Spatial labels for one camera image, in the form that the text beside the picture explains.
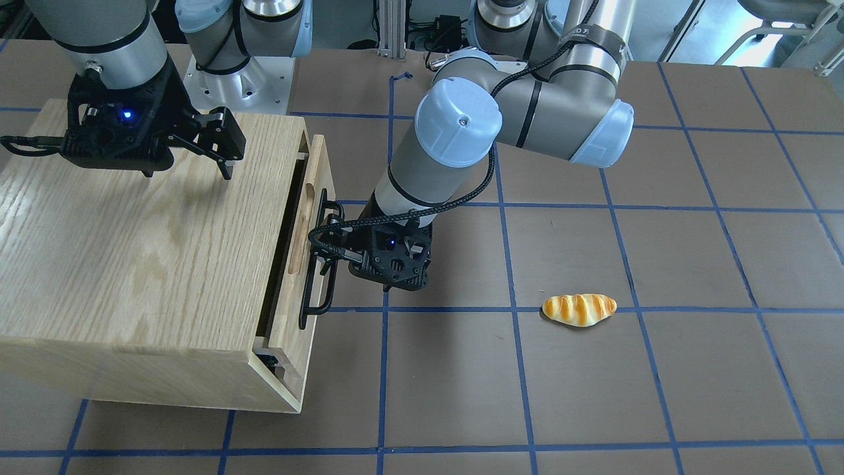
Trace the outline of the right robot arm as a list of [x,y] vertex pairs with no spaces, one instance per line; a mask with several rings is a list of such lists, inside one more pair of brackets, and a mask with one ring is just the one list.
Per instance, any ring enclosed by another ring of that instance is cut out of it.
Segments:
[[153,177],[174,163],[172,148],[213,160],[225,180],[247,140],[230,106],[261,100],[257,57],[302,57],[313,48],[311,1],[177,1],[175,17],[195,70],[214,103],[193,106],[151,1],[28,1],[34,18],[69,58],[63,135],[3,136],[18,156],[59,154],[86,169]]

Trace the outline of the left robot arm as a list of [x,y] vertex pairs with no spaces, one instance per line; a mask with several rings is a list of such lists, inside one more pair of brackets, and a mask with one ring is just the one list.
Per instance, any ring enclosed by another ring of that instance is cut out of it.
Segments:
[[617,90],[634,1],[475,1],[471,47],[453,53],[350,232],[349,271],[383,288],[426,285],[433,220],[495,143],[608,168],[626,147],[633,106]]

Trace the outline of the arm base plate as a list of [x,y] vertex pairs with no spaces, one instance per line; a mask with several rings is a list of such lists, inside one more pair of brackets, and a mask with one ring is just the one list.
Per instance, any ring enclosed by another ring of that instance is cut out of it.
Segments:
[[287,114],[296,59],[252,57],[244,69],[229,75],[199,72],[190,60],[183,84],[198,110],[226,106],[231,111]]

